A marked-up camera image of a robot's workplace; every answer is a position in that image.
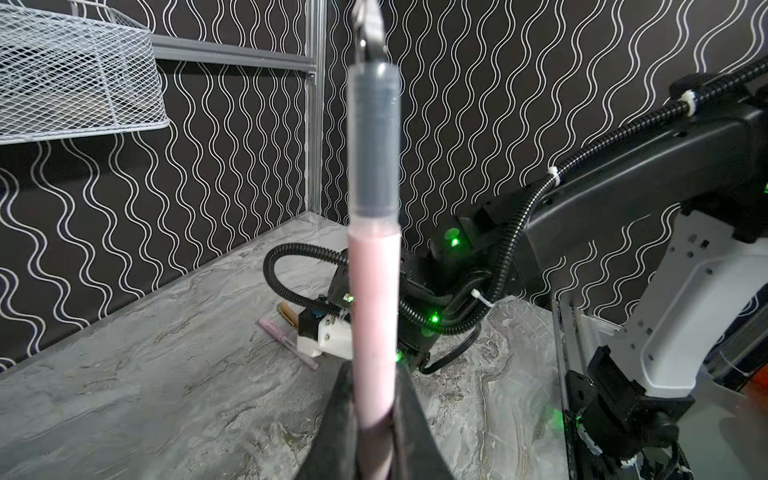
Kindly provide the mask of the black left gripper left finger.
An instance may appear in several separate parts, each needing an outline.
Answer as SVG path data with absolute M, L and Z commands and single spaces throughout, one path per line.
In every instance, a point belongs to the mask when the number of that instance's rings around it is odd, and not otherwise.
M 320 427 L 296 478 L 357 479 L 357 441 L 353 366 L 347 361 L 338 371 Z

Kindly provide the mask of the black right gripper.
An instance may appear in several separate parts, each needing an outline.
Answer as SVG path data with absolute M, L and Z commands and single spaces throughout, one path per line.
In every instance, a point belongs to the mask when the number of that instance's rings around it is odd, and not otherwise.
M 452 350 L 439 358 L 432 356 L 431 349 L 443 336 L 432 327 L 461 325 L 474 308 L 471 296 L 474 275 L 467 274 L 461 287 L 439 287 L 431 276 L 437 271 L 433 262 L 432 259 L 409 253 L 401 259 L 400 297 L 426 319 L 425 323 L 417 325 L 405 316 L 398 318 L 396 358 L 412 371 L 437 372 L 457 360 L 474 344 L 474 329 L 470 327 L 464 331 L 467 337 Z

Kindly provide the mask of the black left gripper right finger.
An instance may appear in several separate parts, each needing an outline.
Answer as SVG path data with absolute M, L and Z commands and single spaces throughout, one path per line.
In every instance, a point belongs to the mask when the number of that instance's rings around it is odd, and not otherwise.
M 392 479 L 452 479 L 430 430 L 409 370 L 396 365 L 392 410 L 394 441 Z

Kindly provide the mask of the thin pink pen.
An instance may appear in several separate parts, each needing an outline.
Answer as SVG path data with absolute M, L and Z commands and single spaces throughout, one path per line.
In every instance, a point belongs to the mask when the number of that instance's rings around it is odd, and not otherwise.
M 301 360 L 308 368 L 317 371 L 318 363 L 311 357 L 300 352 L 297 345 L 289 338 L 288 334 L 268 318 L 261 318 L 257 324 L 267 332 L 277 343 L 288 350 L 296 358 Z

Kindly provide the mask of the tan fountain pen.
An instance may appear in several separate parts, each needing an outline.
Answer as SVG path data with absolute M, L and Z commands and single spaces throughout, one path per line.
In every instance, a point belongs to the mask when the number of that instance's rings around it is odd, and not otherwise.
M 291 306 L 286 302 L 280 302 L 277 305 L 277 312 L 279 315 L 289 324 L 292 326 L 294 330 L 297 330 L 299 327 L 299 319 L 297 313 L 291 308 Z

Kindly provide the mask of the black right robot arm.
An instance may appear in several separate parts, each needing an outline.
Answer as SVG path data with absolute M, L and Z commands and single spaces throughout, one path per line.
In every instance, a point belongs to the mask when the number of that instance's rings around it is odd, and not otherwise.
M 424 255 L 406 255 L 398 354 L 425 375 L 449 365 L 479 336 L 472 288 L 500 297 L 566 268 L 568 284 L 547 285 L 556 313 L 601 314 L 626 301 L 626 283 L 669 246 L 673 219 L 697 216 L 754 246 L 767 236 L 767 92 L 750 92 L 753 69 L 688 76 L 666 105 L 600 136 L 559 176 L 473 204 L 443 223 Z

